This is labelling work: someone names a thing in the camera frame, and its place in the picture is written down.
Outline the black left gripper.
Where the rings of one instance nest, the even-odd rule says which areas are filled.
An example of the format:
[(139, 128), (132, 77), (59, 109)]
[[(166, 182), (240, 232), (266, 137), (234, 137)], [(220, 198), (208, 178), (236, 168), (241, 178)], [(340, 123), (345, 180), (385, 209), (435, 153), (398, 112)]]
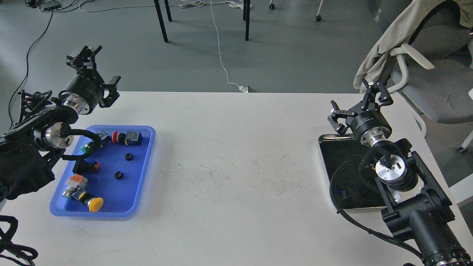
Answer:
[(84, 46), (76, 56), (67, 56), (66, 59), (66, 64), (75, 69), (77, 75), (59, 93), (59, 100), (80, 115), (90, 114), (98, 103), (100, 108), (109, 108), (120, 96), (117, 84), (121, 76), (113, 76), (110, 84), (101, 87), (93, 82), (99, 77), (95, 57), (101, 50), (101, 45), (92, 48)]

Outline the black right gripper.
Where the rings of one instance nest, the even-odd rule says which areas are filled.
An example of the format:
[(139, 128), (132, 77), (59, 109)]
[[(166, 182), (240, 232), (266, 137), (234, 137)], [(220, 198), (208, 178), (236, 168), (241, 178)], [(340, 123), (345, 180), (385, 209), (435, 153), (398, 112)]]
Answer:
[(394, 100), (383, 83), (372, 82), (370, 84), (365, 78), (362, 78), (361, 81), (366, 87), (361, 101), (361, 110), (363, 112), (356, 115), (354, 111), (341, 110), (337, 103), (331, 100), (330, 103), (333, 109), (327, 120), (336, 133), (345, 135), (347, 126), (339, 123), (338, 119), (354, 117), (349, 119), (349, 127), (353, 135), (361, 145), (372, 147), (375, 143), (389, 138), (392, 134), (391, 126), (377, 108), (392, 105)]

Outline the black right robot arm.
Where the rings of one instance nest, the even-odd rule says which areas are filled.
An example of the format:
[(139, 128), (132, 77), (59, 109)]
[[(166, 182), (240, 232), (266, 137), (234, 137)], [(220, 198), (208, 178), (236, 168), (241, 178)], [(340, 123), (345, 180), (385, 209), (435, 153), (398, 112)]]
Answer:
[(385, 203), (382, 219), (391, 236), (361, 225), (336, 202), (333, 174), (329, 195), (338, 214), (348, 222), (416, 255), (425, 266), (471, 266), (472, 259), (462, 247), (448, 222), (455, 219), (452, 202), (407, 139), (393, 142), (392, 128), (381, 113), (394, 101), (382, 83), (368, 83), (362, 100), (348, 110), (335, 101), (328, 121), (336, 133), (347, 129), (369, 150), (361, 158), (358, 176), (365, 186), (378, 192)]

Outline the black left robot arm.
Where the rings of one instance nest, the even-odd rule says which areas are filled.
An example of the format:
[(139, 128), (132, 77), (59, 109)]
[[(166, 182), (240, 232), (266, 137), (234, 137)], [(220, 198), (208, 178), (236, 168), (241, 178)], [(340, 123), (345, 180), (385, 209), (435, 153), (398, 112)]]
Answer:
[(57, 97), (52, 91), (19, 92), (19, 121), (1, 136), (1, 201), (37, 192), (53, 181), (59, 159), (81, 163), (105, 145), (99, 134), (71, 128), (79, 115), (90, 114), (96, 106), (108, 108), (120, 96), (120, 76), (106, 84), (97, 71), (101, 49), (83, 47), (77, 56), (67, 57), (76, 76)]

